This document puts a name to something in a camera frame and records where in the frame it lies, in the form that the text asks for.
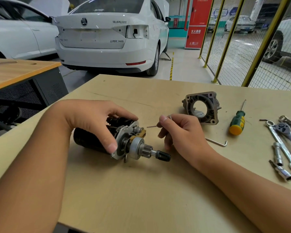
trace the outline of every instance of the rim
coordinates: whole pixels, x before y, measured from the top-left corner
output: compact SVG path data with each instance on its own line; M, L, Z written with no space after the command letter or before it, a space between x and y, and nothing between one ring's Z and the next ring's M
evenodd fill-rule
M158 66L159 66L159 50L156 49L156 53L155 53L155 70L157 70Z
M271 58L275 54L277 47L278 47L278 41L276 39L273 39L271 43L268 45L264 58L266 59Z

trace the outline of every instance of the starter motor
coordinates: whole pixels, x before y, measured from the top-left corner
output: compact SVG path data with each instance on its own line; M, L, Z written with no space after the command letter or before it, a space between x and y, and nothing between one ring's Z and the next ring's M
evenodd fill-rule
M204 114L202 111L196 110L194 107L196 101L202 101L206 105L206 114ZM218 110L221 109L221 107L215 92L189 94L186 95L182 103L183 107L186 109L187 114L197 117L200 123L216 125L219 122Z
M107 128L118 144L117 150L111 154L112 158L122 159L126 155L133 159L139 159L141 156L146 158L155 156L156 159L170 161L171 156L169 154L160 150L153 150L152 146L145 144L143 138L146 130L143 127L139 127L138 121L123 117L108 117L107 123L109 123L109 125L106 125ZM73 138L78 145L109 154L93 133L76 128Z

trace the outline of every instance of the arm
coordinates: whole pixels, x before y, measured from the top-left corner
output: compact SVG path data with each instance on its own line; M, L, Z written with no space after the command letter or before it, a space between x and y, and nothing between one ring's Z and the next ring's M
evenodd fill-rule
M0 179L0 232L52 233L65 184L70 136L80 127L112 153L117 143L108 115L138 118L110 101L63 100L42 116L27 144Z
M173 144L199 172L212 181L262 232L291 232L291 190L271 182L218 154L205 140L198 119L161 116L159 137Z

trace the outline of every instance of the skoda logo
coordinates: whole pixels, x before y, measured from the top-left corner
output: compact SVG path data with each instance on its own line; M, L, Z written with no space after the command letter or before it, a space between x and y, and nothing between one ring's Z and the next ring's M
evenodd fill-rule
M81 24L82 24L83 26L86 26L86 25L87 25L87 19L86 19L86 18L82 18L82 19L81 19Z

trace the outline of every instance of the screwdriver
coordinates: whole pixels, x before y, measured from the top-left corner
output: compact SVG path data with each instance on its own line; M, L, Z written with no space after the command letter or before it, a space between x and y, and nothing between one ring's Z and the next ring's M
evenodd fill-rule
M244 105L246 101L247 100L244 100L241 110L237 111L230 124L229 132L235 136L240 135L244 129L244 116L246 115L244 112Z

